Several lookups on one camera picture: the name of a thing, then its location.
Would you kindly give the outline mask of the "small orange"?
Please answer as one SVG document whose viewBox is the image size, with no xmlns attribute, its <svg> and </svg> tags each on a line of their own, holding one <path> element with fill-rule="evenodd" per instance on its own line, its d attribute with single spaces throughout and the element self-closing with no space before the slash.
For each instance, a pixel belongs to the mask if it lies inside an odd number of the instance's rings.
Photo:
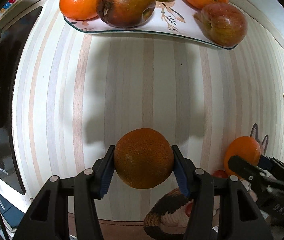
<svg viewBox="0 0 284 240">
<path fill-rule="evenodd" d="M 230 157 L 238 155 L 251 165 L 258 165 L 261 150 L 260 145 L 253 137 L 238 137 L 227 147 L 224 156 L 224 169 L 228 176 L 236 175 L 228 166 Z"/>
<path fill-rule="evenodd" d="M 77 21 L 97 17 L 96 5 L 97 0 L 59 0 L 60 12 L 65 17 Z"/>
</svg>

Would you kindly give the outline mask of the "cherry tomato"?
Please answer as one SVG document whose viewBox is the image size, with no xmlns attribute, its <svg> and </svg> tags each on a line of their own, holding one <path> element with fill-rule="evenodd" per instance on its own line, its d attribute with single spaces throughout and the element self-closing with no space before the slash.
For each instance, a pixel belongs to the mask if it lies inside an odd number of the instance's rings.
<svg viewBox="0 0 284 240">
<path fill-rule="evenodd" d="M 217 170 L 212 174 L 213 177 L 227 179 L 228 174 L 224 170 Z"/>
<path fill-rule="evenodd" d="M 186 216 L 188 216 L 188 217 L 191 216 L 192 208 L 193 208 L 193 202 L 189 203 L 189 204 L 186 206 L 186 208 L 185 208 L 185 214 L 186 214 Z"/>
</svg>

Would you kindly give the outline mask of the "dark brownish orange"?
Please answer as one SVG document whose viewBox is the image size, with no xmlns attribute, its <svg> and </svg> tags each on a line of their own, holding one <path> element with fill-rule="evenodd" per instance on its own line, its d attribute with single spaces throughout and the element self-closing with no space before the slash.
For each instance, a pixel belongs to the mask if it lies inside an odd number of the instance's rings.
<svg viewBox="0 0 284 240">
<path fill-rule="evenodd" d="M 128 132 L 114 150 L 115 170 L 134 189 L 151 189 L 169 178 L 174 156 L 166 138 L 151 128 Z"/>
</svg>

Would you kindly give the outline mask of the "dark red apple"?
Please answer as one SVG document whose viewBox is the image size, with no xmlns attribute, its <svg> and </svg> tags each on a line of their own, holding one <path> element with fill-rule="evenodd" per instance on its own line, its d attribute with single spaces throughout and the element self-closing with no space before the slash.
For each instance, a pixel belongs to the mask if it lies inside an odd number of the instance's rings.
<svg viewBox="0 0 284 240">
<path fill-rule="evenodd" d="M 156 0 L 97 0 L 99 18 L 116 28 L 134 28 L 152 16 Z"/>
</svg>

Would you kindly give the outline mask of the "striped cat table mat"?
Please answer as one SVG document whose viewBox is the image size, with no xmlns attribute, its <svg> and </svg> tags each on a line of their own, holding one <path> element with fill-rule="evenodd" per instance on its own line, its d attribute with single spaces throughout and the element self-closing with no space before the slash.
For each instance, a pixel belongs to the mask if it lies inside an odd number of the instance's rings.
<svg viewBox="0 0 284 240">
<path fill-rule="evenodd" d="M 142 127 L 213 173 L 228 145 L 257 124 L 259 136 L 269 136 L 266 155 L 284 162 L 284 50 L 256 20 L 248 18 L 245 39 L 224 50 L 167 36 L 85 34 L 65 22 L 59 0 L 40 6 L 12 108 L 29 197 L 53 175 L 92 167 Z"/>
</svg>

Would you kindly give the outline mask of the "floral oval plate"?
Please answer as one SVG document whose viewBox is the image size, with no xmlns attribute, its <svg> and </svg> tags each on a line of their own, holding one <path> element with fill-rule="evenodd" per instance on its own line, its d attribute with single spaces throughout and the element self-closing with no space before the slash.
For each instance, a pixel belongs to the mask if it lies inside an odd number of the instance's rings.
<svg viewBox="0 0 284 240">
<path fill-rule="evenodd" d="M 236 47 L 222 46 L 215 43 L 206 33 L 204 25 L 196 19 L 199 10 L 189 5 L 185 0 L 158 1 L 152 16 L 146 23 L 134 28 L 112 27 L 100 18 L 87 21 L 75 21 L 65 17 L 65 22 L 83 33 L 143 33 L 158 34 L 186 38 L 188 40 L 208 44 L 214 47 L 231 50 Z"/>
</svg>

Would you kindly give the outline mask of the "black induction cooktop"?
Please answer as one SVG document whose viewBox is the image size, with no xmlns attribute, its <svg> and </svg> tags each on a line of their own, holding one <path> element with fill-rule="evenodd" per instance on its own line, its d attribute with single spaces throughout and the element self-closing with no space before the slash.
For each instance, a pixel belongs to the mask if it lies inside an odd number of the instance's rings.
<svg viewBox="0 0 284 240">
<path fill-rule="evenodd" d="M 13 146 L 13 90 L 22 51 L 42 9 L 35 8 L 6 30 L 0 28 L 0 179 L 20 194 L 26 190 Z"/>
</svg>

